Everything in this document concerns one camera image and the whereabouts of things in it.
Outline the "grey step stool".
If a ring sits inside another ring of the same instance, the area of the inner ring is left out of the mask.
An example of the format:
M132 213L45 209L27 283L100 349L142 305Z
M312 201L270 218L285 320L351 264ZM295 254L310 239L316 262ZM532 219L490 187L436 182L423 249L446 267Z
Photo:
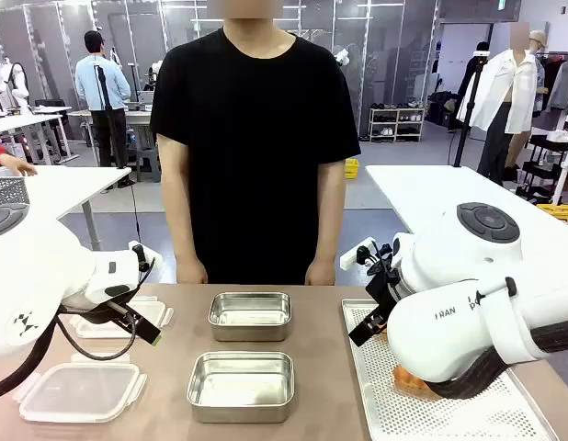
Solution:
M161 165L156 148L136 151L136 176L139 182L148 180L161 181Z

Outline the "person's left forearm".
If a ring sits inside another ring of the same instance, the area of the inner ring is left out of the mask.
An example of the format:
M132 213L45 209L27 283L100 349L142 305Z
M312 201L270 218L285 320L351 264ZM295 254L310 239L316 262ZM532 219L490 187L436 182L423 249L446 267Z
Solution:
M315 262L334 262L343 225L345 196L325 196L318 209Z

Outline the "white table with basket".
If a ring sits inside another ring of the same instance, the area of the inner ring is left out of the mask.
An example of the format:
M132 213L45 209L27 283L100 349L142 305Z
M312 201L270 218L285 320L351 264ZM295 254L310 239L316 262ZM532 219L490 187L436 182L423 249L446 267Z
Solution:
M90 200L106 187L127 176L129 167L70 167L38 165L38 174L24 177L31 211L56 220L81 206L92 249L101 250Z

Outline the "clothes rack with garments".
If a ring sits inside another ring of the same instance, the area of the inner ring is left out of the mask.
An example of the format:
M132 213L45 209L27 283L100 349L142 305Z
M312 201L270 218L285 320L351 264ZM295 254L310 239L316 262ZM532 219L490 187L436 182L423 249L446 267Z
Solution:
M568 51L542 52L538 59L544 69L544 87L549 90L542 110L568 110Z

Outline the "small steel container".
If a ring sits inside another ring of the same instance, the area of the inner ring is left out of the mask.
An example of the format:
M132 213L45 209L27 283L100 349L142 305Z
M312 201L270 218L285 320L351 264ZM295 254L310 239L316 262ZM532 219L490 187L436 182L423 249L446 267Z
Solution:
M282 292L223 292L208 320L219 342L281 342L292 321L290 296Z

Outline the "small clear plastic lid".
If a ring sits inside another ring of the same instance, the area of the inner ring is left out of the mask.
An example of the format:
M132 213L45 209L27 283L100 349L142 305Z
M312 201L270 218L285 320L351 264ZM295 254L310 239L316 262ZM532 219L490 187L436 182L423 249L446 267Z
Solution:
M174 315L174 309L167 307L156 296L138 296L129 302L129 306L159 329L168 325ZM114 322L93 324L84 318L73 316L69 323L74 328L75 334L82 339L130 338L130 334Z

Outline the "black utility cart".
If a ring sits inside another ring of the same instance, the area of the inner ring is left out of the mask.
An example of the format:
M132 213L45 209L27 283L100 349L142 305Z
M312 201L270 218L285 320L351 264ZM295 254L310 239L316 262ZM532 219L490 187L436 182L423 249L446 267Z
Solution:
M549 141L546 134L534 134L529 138L527 147L531 156L517 171L515 194L533 205L552 203L562 166L568 161L568 142ZM559 203L568 204L568 173Z

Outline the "mannequin in white shirt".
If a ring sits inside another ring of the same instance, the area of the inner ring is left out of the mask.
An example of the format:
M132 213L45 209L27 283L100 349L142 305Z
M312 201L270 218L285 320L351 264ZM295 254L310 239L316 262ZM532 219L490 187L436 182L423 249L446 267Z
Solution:
M531 128L537 66L529 50L529 34L529 23L511 25L509 48L492 56L483 67L471 114L470 127L486 132L477 173L499 186L512 138ZM470 92L471 81L458 114L462 123Z

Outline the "white background desk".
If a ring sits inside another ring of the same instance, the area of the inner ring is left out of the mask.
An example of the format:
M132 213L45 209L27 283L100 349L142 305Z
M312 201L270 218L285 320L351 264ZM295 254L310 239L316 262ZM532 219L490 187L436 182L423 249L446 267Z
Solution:
M36 107L36 112L8 116L0 112L0 141L15 156L29 157L33 164L58 165L78 158L73 153L62 123L71 107Z

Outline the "grey perforated basket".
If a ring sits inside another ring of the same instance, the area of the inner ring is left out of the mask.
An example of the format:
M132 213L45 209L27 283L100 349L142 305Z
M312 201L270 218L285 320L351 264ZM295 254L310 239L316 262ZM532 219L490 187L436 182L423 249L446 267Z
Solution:
M7 203L29 203L24 177L0 176L0 206Z

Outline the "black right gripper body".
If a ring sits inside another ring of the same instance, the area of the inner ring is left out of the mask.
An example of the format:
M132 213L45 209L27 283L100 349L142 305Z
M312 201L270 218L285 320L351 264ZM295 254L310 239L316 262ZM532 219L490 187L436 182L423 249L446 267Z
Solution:
M368 294L376 301L377 307L371 311L365 322L387 322L393 308L400 297L396 293L396 286L400 277L396 270L386 273L381 270L375 274L366 286Z

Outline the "large clear plastic lid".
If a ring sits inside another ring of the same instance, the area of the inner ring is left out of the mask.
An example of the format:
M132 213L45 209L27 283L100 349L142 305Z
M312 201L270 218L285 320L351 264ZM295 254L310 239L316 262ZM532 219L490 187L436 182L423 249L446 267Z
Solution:
M141 395L147 375L130 362L71 361L25 380L18 412L32 423L102 424Z

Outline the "person's right hand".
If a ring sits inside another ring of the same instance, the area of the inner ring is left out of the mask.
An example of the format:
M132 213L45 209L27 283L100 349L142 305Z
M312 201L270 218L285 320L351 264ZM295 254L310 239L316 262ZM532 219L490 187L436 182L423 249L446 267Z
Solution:
M176 282L178 284L207 284L207 271L196 256L178 257L176 259Z

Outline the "flat yellow crate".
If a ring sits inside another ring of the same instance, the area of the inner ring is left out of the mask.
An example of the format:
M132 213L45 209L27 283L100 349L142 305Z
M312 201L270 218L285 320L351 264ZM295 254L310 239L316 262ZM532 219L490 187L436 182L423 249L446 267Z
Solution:
M568 205L554 205L554 204L538 204L537 207L546 213L550 214L552 217L568 223Z

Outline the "person in black t-shirt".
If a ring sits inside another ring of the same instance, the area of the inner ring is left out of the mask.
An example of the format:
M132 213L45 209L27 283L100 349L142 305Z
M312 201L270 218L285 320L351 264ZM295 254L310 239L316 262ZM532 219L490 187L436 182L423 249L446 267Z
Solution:
M281 0L207 0L222 26L170 50L151 130L162 194L184 194L209 284L305 285L325 196L360 152L346 78L279 28Z

